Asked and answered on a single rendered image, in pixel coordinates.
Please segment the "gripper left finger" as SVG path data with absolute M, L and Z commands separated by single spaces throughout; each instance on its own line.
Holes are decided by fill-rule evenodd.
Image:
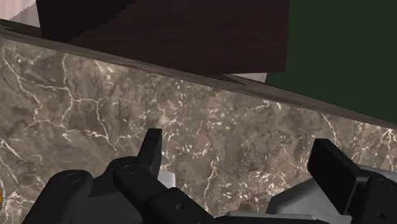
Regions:
M 118 190 L 141 216 L 143 224 L 217 224 L 215 217 L 182 190 L 158 180 L 162 156 L 162 130 L 148 129 L 139 154 L 112 160 L 94 179 L 84 170 L 53 175 L 22 224 L 72 224 L 78 208 L 93 195 Z

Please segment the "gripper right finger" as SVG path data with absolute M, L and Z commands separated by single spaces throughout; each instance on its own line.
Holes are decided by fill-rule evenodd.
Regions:
M 329 139 L 314 140 L 307 169 L 351 224 L 397 224 L 397 182 L 360 168 Z

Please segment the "dark brown robot stand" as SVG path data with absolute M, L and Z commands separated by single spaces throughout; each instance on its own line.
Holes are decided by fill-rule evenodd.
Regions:
M 289 0 L 36 0 L 42 36 L 193 74 L 286 68 Z

